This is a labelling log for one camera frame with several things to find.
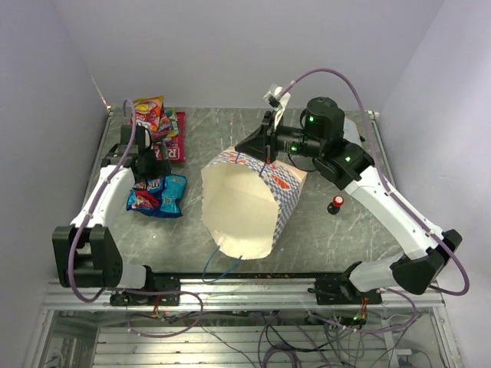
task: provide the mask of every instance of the blue candy bag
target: blue candy bag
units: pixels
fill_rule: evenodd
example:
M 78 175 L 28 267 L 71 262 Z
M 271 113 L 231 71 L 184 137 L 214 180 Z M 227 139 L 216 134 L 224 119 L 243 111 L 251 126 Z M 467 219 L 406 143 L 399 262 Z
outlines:
M 187 179 L 181 175 L 169 175 L 161 195 L 160 214 L 158 217 L 180 217 L 183 215 L 179 203 L 186 188 Z
M 186 177 L 181 175 L 137 182 L 130 191 L 126 210 L 159 218 L 180 217 L 183 213 L 179 203 L 186 184 Z

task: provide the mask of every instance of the black mount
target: black mount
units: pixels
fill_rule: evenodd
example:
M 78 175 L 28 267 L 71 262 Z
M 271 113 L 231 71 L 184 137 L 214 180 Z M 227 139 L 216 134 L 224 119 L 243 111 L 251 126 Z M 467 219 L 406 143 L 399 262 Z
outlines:
M 137 125 L 135 140 L 130 148 L 123 167 L 131 168 L 136 182 L 159 178 L 168 173 L 168 169 L 160 163 L 152 148 L 150 131 L 144 126 Z M 111 147 L 103 158 L 101 167 L 116 165 L 127 148 L 131 137 L 131 125 L 121 126 L 120 142 Z
M 77 228 L 74 226 L 58 226 L 53 232 L 54 259 L 58 270 L 60 284 L 69 288 L 68 255 Z M 115 288 L 123 273 L 123 259 L 117 250 L 109 228 L 95 225 L 82 232 L 77 249 L 89 243 L 90 254 L 75 253 L 75 283 L 80 288 Z
M 442 236 L 443 243 L 452 252 L 455 252 L 462 242 L 462 236 L 454 229 L 442 233 Z M 414 260 L 404 255 L 390 266 L 394 280 L 404 290 L 421 295 L 450 260 L 450 256 L 440 245 L 435 249 L 427 249 L 427 254 L 426 257 Z
M 147 291 L 174 291 L 180 290 L 181 285 L 179 279 L 174 276 L 163 276 L 154 274 L 147 268 L 147 280 L 151 280 L 152 285 L 146 285 L 143 289 Z M 180 295 L 171 294 L 160 297 L 159 305 L 163 307 L 176 307 L 179 305 Z M 129 306 L 141 306 L 141 305 L 155 305 L 157 302 L 157 296 L 146 296 L 127 293 L 125 291 L 114 292 L 110 296 L 109 303 L 113 307 L 129 307 Z
M 314 288 L 308 292 L 315 294 L 318 305 L 361 304 L 363 297 L 369 304 L 382 303 L 382 296 L 376 290 L 359 292 L 350 282 L 351 272 L 361 262 L 355 262 L 345 272 L 330 272 L 315 280 Z

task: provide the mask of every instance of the small bottle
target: small bottle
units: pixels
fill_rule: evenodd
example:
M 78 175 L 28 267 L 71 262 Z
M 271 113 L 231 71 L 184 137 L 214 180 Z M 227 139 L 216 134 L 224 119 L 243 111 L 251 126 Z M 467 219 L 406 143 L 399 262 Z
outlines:
M 328 205 L 328 212 L 331 215 L 336 215 L 341 209 L 343 203 L 344 203 L 344 198 L 341 197 L 340 195 L 335 195 L 334 198 L 332 199 L 332 202 L 329 203 Z

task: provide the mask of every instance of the black bracket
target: black bracket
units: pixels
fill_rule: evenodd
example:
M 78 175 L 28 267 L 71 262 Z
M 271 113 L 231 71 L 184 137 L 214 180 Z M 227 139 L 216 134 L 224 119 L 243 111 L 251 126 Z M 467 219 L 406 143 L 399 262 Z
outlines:
M 180 290 L 181 283 L 179 279 L 174 277 L 159 276 L 154 274 L 155 287 L 147 291 L 174 291 Z M 127 293 L 126 291 L 116 291 L 110 296 L 109 304 L 113 307 L 134 307 L 143 305 L 155 305 L 157 296 L 147 296 Z M 161 307 L 177 307 L 179 306 L 180 294 L 170 294 L 160 297 L 159 305 Z
M 326 278 L 315 280 L 314 288 L 308 292 L 315 294 L 318 305 L 356 304 L 361 305 L 362 298 L 367 297 L 368 304 L 381 304 L 382 296 L 376 290 L 366 293 L 346 293 L 346 279 L 341 272 L 333 272 Z

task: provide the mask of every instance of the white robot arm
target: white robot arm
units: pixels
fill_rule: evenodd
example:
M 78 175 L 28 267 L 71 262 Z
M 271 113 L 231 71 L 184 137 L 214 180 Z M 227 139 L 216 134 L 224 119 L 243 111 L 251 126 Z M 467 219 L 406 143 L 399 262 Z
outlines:
M 434 236 L 455 251 L 462 241 L 459 233 L 444 232 L 392 185 L 382 183 L 372 157 L 359 144 L 344 138 L 344 111 L 330 98 L 317 97 L 308 102 L 302 112 L 305 127 L 282 125 L 289 94 L 281 95 L 281 90 L 273 86 L 266 94 L 265 100 L 274 111 L 265 114 L 261 126 L 237 144 L 236 150 L 265 162 L 274 162 L 278 152 L 312 157 L 322 176 L 370 210 L 396 238 L 402 248 L 400 254 L 380 261 L 357 262 L 346 270 L 346 294 L 396 285 L 413 294 L 425 292 L 450 258 Z M 424 222 L 429 232 L 394 200 L 393 193 Z

